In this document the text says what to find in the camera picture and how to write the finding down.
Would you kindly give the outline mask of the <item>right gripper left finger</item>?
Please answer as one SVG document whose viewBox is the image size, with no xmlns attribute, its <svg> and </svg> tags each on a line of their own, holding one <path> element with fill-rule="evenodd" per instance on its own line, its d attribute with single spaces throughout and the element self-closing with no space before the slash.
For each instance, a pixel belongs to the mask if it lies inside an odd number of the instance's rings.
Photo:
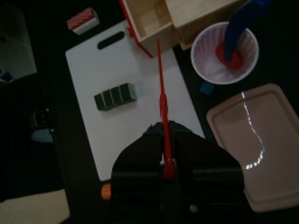
<svg viewBox="0 0 299 224">
<path fill-rule="evenodd" d="M 160 224 L 163 144 L 157 123 L 120 152 L 111 175 L 109 224 Z"/>
</svg>

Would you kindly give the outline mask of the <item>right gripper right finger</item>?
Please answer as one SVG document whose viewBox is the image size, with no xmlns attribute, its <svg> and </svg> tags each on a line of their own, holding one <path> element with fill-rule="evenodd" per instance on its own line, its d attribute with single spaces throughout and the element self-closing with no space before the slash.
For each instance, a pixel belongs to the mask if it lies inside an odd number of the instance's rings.
<svg viewBox="0 0 299 224">
<path fill-rule="evenodd" d="M 239 161 L 177 122 L 169 127 L 185 224 L 255 224 Z"/>
</svg>

